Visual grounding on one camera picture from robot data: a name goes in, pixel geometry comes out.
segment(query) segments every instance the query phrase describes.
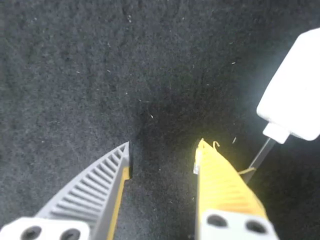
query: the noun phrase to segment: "yellow thread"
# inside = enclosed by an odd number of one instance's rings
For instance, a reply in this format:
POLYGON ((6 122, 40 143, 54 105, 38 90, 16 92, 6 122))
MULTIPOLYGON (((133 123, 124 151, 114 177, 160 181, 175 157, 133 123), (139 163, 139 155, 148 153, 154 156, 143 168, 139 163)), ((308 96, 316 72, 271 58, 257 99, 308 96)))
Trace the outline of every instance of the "yellow thread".
POLYGON ((255 170, 257 170, 255 167, 249 167, 249 168, 247 168, 245 170, 239 171, 238 174, 242 175, 242 174, 246 174, 246 173, 249 173, 249 172, 252 172, 252 171, 255 171, 255 170))
POLYGON ((216 145, 218 146, 218 148, 220 147, 220 144, 217 141, 213 141, 213 149, 216 149, 216 145))

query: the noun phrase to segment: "white plastic bottle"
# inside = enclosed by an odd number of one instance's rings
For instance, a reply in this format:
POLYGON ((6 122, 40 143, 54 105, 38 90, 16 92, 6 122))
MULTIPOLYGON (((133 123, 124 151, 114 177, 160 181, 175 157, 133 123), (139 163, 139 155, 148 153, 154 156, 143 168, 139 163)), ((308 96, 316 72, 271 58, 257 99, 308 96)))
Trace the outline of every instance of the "white plastic bottle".
POLYGON ((269 122, 263 134, 280 144, 290 134, 308 141, 320 135, 320 28, 297 38, 256 112, 269 122))

